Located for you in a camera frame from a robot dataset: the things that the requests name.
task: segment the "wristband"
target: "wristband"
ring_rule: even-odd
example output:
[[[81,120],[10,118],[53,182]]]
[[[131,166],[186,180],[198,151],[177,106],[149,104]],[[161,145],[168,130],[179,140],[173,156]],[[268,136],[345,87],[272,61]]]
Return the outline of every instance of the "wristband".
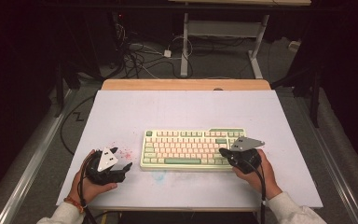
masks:
[[[76,207],[79,210],[80,214],[82,214],[84,212],[83,206],[80,203],[78,203],[75,200],[73,200],[71,197],[68,196],[65,199],[63,199],[63,201],[73,205],[74,207]]]

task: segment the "person's right hand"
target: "person's right hand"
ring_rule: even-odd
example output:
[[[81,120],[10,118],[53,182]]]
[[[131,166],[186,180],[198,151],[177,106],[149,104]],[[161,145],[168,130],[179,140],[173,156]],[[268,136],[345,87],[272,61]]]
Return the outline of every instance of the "person's right hand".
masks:
[[[257,150],[258,154],[261,157],[261,166],[258,166],[257,170],[262,175],[264,171],[264,179],[266,182],[266,197],[268,200],[282,193],[282,190],[278,187],[278,184],[275,180],[274,170],[272,169],[271,163],[267,160],[266,154],[262,149]],[[261,181],[256,172],[251,172],[250,174],[244,174],[240,169],[233,167],[232,170],[237,175],[237,177],[246,180],[255,190],[261,192]]]

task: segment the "sleeve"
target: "sleeve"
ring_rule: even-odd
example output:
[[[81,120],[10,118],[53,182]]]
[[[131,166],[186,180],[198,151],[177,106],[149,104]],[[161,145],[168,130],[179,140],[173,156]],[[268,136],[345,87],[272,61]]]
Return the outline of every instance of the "sleeve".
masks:
[[[44,217],[36,224],[81,224],[83,219],[84,214],[80,214],[75,206],[69,203],[61,203],[52,217]]]
[[[318,214],[306,206],[298,206],[290,196],[283,192],[268,202],[269,208],[281,224],[319,224],[326,223]]]

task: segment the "mechanical keyboard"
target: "mechanical keyboard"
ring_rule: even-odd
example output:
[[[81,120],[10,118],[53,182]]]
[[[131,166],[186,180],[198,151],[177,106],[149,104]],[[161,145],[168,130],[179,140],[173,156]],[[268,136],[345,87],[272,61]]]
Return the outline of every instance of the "mechanical keyboard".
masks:
[[[141,168],[146,170],[231,170],[219,148],[228,148],[241,136],[242,128],[211,130],[147,130]]]

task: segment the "desk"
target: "desk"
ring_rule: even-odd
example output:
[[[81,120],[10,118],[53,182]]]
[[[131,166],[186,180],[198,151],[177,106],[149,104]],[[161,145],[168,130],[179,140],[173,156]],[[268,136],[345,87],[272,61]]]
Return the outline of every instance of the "desk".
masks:
[[[249,85],[233,84],[237,81]],[[188,91],[183,90],[186,83]],[[230,91],[210,91],[229,86]],[[323,206],[279,99],[266,81],[194,79],[106,80],[95,98],[57,203],[69,192],[74,174],[93,148],[118,147],[117,166],[130,161],[133,166],[117,189],[100,195],[91,207],[257,211],[260,195],[232,172],[141,170],[139,160],[146,129],[212,127],[243,127],[249,137],[265,141],[262,148],[274,165],[279,185],[300,205]]]
[[[237,4],[237,5],[267,5],[267,6],[309,6],[310,0],[170,0],[190,3],[206,4]],[[234,22],[234,21],[191,21],[188,13],[185,13],[183,31],[183,53],[181,62],[181,77],[187,77],[188,64],[188,36],[189,35],[214,35],[214,36],[234,36],[234,37],[255,37],[255,47],[248,51],[250,64],[255,78],[263,78],[257,62],[257,52],[263,40],[264,32],[267,28],[269,15],[264,15],[261,22]]]

